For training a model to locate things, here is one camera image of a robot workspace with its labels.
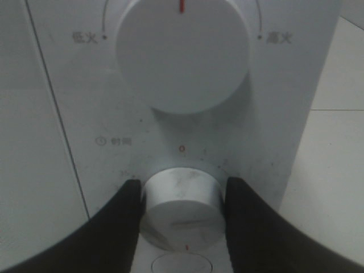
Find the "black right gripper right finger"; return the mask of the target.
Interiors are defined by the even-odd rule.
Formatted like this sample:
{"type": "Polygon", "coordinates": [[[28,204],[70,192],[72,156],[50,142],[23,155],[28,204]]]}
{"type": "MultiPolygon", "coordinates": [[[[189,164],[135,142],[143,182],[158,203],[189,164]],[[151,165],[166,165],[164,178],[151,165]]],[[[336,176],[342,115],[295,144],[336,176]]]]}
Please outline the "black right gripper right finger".
{"type": "Polygon", "coordinates": [[[363,272],[291,225],[244,179],[228,178],[224,214],[234,272],[363,272]]]}

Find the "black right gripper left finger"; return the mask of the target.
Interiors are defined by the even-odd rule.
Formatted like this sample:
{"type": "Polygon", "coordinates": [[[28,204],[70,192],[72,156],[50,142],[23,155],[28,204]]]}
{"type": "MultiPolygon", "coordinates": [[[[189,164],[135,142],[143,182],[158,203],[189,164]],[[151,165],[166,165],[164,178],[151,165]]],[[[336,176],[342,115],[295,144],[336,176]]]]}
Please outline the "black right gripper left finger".
{"type": "Polygon", "coordinates": [[[142,214],[139,180],[127,180],[88,222],[5,272],[130,272],[142,214]]]}

